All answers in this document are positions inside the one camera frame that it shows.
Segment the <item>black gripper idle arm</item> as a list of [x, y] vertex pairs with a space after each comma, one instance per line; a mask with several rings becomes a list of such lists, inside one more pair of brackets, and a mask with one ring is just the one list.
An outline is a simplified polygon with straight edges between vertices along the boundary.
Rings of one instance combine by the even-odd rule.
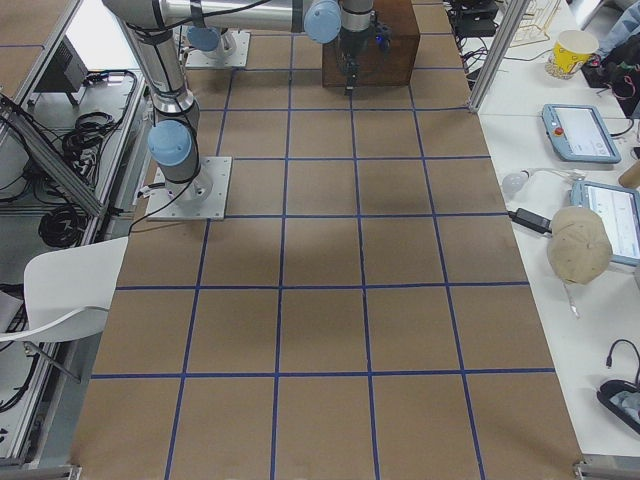
[[356, 75], [360, 75], [359, 58], [366, 53], [368, 43], [372, 40], [382, 54], [382, 59], [365, 75], [377, 74], [385, 63], [391, 48], [391, 28], [378, 20], [365, 30], [356, 32], [342, 27], [335, 43], [336, 64], [339, 72], [345, 75], [344, 94], [352, 95], [356, 86]]

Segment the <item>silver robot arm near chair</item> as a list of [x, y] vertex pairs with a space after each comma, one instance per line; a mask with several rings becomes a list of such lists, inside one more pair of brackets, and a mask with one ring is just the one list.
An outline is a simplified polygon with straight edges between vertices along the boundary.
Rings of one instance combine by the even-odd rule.
[[152, 95], [160, 122], [174, 120], [188, 143], [196, 143], [199, 107], [187, 87], [174, 42], [174, 30], [258, 29], [304, 33], [327, 44], [339, 41], [347, 69], [347, 91], [359, 74], [358, 56], [373, 39], [387, 50], [391, 30], [372, 1], [106, 1], [116, 16]]

